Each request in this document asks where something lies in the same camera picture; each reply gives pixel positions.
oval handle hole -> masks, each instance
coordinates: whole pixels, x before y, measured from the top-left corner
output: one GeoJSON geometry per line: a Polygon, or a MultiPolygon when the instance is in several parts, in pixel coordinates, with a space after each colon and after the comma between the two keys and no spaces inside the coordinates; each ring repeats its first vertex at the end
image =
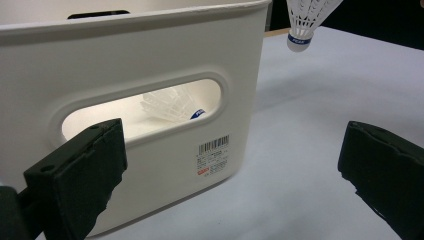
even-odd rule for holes
{"type": "Polygon", "coordinates": [[[152,131],[165,130],[194,121],[192,119],[197,118],[195,115],[200,115],[200,118],[207,117],[218,108],[220,99],[221,88],[218,83],[202,79],[81,108],[65,118],[62,133],[65,139],[69,140],[91,125],[121,118],[125,139],[134,139],[152,131]],[[180,93],[176,94],[175,88],[183,88],[182,91],[185,92],[182,95],[185,96],[177,96],[181,94],[181,89],[177,89],[180,93]],[[191,101],[194,106],[187,107],[191,101]],[[163,118],[167,115],[176,115],[177,119],[163,118]]]}
{"type": "Polygon", "coordinates": [[[104,11],[104,12],[91,12],[91,13],[77,13],[72,14],[68,19],[90,18],[90,17],[104,17],[113,15],[129,14],[126,10],[104,11]]]}

barcode label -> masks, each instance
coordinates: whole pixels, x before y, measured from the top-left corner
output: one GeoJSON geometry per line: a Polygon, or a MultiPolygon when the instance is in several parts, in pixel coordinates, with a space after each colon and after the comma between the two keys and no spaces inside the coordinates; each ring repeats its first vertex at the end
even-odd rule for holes
{"type": "Polygon", "coordinates": [[[221,137],[213,141],[207,142],[205,144],[202,144],[199,146],[199,155],[202,155],[209,151],[213,151],[220,147],[225,147],[229,144],[229,141],[230,141],[230,136],[227,135],[225,137],[221,137]]]}
{"type": "Polygon", "coordinates": [[[199,145],[196,155],[197,176],[208,177],[225,171],[230,157],[230,135],[199,145]]]}

white table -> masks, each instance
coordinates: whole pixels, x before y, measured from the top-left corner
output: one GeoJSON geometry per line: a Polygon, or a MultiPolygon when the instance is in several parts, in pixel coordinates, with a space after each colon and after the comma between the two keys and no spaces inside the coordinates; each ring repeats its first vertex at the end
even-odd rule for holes
{"type": "Polygon", "coordinates": [[[265,38],[245,163],[221,185],[99,240],[400,239],[337,171],[349,120],[424,146],[424,52],[319,28],[265,38]]]}

storage bin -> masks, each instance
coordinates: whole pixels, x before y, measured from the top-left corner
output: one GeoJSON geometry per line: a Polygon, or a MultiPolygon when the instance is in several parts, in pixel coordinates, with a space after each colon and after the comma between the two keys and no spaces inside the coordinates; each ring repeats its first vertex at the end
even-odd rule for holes
{"type": "Polygon", "coordinates": [[[115,117],[128,170],[91,234],[228,178],[243,160],[269,2],[1,1],[0,181],[21,191],[23,171],[115,117]],[[143,113],[141,94],[179,84],[203,118],[143,113]]]}

badminton shuttlecock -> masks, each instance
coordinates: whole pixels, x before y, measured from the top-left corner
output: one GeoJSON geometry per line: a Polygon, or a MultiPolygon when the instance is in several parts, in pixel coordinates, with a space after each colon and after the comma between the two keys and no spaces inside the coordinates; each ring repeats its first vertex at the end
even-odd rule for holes
{"type": "Polygon", "coordinates": [[[145,93],[141,105],[147,114],[171,122],[195,119],[205,113],[183,85],[145,93]]]}
{"type": "Polygon", "coordinates": [[[343,0],[287,0],[291,29],[287,46],[293,52],[309,47],[314,30],[343,0]]]}

